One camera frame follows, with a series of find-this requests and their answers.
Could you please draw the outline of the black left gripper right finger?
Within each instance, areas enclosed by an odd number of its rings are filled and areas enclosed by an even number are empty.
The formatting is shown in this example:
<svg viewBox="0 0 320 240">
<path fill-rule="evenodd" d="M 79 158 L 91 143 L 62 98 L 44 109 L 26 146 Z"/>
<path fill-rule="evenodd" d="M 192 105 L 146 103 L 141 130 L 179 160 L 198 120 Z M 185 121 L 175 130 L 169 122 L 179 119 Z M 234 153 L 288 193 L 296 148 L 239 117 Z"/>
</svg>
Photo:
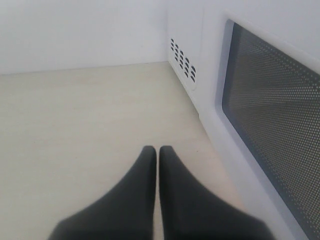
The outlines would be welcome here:
<svg viewBox="0 0 320 240">
<path fill-rule="evenodd" d="M 159 198 L 166 240 L 271 240 L 266 224 L 202 185 L 174 148 L 159 150 Z"/>
</svg>

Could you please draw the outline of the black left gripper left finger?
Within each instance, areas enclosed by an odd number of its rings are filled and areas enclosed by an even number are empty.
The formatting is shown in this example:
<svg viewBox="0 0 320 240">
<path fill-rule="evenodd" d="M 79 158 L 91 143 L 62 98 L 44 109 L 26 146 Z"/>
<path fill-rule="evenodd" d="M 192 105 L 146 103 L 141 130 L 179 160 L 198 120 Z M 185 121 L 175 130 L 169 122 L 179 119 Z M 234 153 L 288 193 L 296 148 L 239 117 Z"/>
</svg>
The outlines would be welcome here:
<svg viewBox="0 0 320 240">
<path fill-rule="evenodd" d="M 157 153 L 142 148 L 125 176 L 103 197 L 60 221 L 51 240 L 151 240 L 154 237 Z"/>
</svg>

